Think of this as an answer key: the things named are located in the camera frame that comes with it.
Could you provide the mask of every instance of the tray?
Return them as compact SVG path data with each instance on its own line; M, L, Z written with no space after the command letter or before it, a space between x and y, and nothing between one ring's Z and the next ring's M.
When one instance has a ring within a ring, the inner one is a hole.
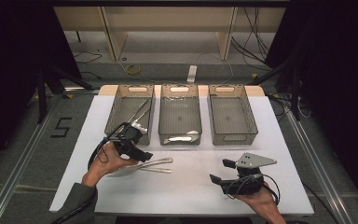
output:
M199 145L202 127L196 85L162 85L158 135L167 145Z
M208 105L215 146L253 143L258 130L242 85L210 85Z
M122 122L129 122L130 119L133 122L145 113L138 123L147 129L147 134L144 134L139 140L138 145L148 146L153 123L154 103L153 85L119 85L104 132L110 134Z

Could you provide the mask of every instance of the silver utensil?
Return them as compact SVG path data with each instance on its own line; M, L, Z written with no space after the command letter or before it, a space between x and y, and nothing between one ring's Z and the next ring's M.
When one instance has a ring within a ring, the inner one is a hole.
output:
M162 163L171 163L173 162L173 158L164 158L157 161L147 161L142 164L133 165L133 166L124 166L113 173L107 175L109 177L115 177L115 176L122 176L122 175L128 175L130 173L133 173L137 170L144 170L144 171L152 171L152 172L159 172L159 173L166 173L170 174L172 170L170 169L164 169L164 168L151 168L149 166L158 165Z

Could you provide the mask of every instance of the sleeve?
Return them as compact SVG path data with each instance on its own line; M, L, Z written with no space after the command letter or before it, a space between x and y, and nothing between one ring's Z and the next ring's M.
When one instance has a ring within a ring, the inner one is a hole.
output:
M97 199L97 189L75 183L62 208L49 223L62 223L60 219L71 214L65 224L94 224Z

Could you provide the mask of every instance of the person's right hand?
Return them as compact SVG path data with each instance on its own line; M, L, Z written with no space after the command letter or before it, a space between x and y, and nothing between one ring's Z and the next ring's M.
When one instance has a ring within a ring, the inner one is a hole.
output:
M277 204L271 193L261 188L260 191L252 195L233 195L235 198L247 203L258 215L265 218L268 223L281 224L286 223L278 210Z

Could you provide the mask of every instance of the white tabletop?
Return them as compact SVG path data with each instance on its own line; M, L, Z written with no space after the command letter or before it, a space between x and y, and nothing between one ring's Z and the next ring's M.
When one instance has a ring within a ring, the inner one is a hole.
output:
M87 172L89 157L104 137L104 128L114 96L95 96L78 137L71 160L62 177L50 211L59 210L72 185ZM198 146L161 146L158 139L159 98L156 98L151 143L139 147L153 153L151 161L166 157L173 163L158 167L172 169L171 174L137 171L121 177L103 177L97 188L96 212L122 216L201 216L237 217L255 212L245 203L231 200L220 186L211 182L209 174L222 179L237 179L237 171L223 166L222 159L236 161L243 152L277 160L261 167L263 174L278 183L281 191L279 209L284 215L310 216L313 209L301 184L296 167L284 142L281 129L267 97L249 97L258 135L251 146L214 146L212 144L207 99L200 97L202 123ZM273 182L265 178L277 191Z

